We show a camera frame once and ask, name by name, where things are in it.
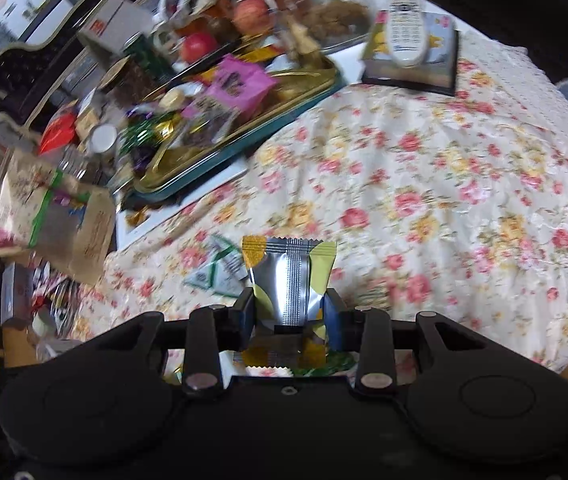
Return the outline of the silver yellow-green snack packet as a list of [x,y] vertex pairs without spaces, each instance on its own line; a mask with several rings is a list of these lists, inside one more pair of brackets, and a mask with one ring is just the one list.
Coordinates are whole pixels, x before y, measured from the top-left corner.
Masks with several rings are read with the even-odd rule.
[[249,235],[241,241],[241,252],[260,324],[275,330],[323,321],[324,295],[337,256],[334,242]]

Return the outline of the gold tin tray with snacks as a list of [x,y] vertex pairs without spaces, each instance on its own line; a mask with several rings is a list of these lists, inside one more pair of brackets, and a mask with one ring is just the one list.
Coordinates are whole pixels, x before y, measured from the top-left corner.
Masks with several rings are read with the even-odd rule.
[[135,166],[134,193],[148,203],[165,200],[343,86],[339,68],[324,55],[309,66],[267,73],[276,79],[275,87],[250,117],[206,96],[206,88],[184,110],[150,128],[162,142],[148,162]]

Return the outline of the green foil candy wrapper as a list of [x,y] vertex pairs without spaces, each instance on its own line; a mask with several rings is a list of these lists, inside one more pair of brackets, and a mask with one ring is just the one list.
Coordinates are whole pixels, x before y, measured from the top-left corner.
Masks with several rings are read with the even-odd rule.
[[355,367],[357,367],[357,359],[352,353],[329,350],[323,362],[307,367],[293,368],[291,374],[295,377],[348,375]]

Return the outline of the white green triangular packet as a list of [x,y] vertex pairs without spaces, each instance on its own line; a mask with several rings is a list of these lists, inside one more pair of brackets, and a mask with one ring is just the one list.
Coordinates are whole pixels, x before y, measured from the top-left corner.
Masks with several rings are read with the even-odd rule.
[[226,298],[241,296],[248,278],[241,249],[218,234],[208,237],[206,248],[205,261],[188,274],[184,283]]

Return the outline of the floral tablecloth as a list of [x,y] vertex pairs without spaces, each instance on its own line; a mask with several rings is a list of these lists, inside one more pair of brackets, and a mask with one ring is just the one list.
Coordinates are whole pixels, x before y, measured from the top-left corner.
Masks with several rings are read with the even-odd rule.
[[568,101],[522,49],[462,37],[455,96],[352,84],[275,133],[241,179],[185,207],[82,287],[86,340],[189,286],[212,235],[329,240],[331,286],[410,321],[435,310],[551,370],[568,366]]

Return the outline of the white jar lid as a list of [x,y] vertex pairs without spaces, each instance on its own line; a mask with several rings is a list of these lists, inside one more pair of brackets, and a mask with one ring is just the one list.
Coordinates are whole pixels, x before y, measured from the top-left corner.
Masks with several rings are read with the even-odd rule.
[[104,155],[116,145],[118,131],[112,124],[97,125],[91,132],[88,147],[92,154]]

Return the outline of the kraft paper cereal bag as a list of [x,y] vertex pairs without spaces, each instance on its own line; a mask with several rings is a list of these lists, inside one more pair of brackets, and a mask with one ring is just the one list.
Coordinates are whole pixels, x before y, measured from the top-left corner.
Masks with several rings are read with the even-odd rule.
[[0,166],[0,256],[34,255],[78,283],[94,285],[115,229],[106,188],[13,148]]

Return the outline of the pink snack bag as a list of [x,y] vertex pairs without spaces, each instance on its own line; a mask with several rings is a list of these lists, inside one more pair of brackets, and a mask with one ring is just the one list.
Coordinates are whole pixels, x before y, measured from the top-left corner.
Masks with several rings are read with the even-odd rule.
[[218,64],[205,94],[250,117],[275,84],[276,79],[260,65],[227,54]]

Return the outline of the orange red snack bag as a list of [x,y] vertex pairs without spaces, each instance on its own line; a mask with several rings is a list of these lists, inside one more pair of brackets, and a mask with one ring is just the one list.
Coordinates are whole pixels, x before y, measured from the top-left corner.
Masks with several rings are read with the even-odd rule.
[[73,108],[59,110],[46,126],[40,145],[39,154],[43,155],[74,144],[77,140],[76,133],[77,113]]

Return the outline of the yellow cartoon tissue box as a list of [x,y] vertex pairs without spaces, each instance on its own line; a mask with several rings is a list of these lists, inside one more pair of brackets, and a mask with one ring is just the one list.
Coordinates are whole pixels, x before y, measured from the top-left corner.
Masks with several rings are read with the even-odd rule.
[[459,33],[448,14],[380,10],[361,60],[364,84],[454,96]]

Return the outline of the red apple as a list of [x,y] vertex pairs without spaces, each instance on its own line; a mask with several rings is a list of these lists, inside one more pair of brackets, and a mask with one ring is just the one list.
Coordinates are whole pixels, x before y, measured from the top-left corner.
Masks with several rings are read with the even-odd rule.
[[180,45],[181,60],[193,64],[218,49],[218,42],[209,32],[194,32],[186,36]]

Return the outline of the white remote control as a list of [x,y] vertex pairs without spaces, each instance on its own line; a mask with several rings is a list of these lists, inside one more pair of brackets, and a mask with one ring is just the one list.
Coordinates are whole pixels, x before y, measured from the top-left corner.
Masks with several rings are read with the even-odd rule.
[[390,0],[385,35],[395,64],[402,68],[421,64],[428,47],[421,0]]

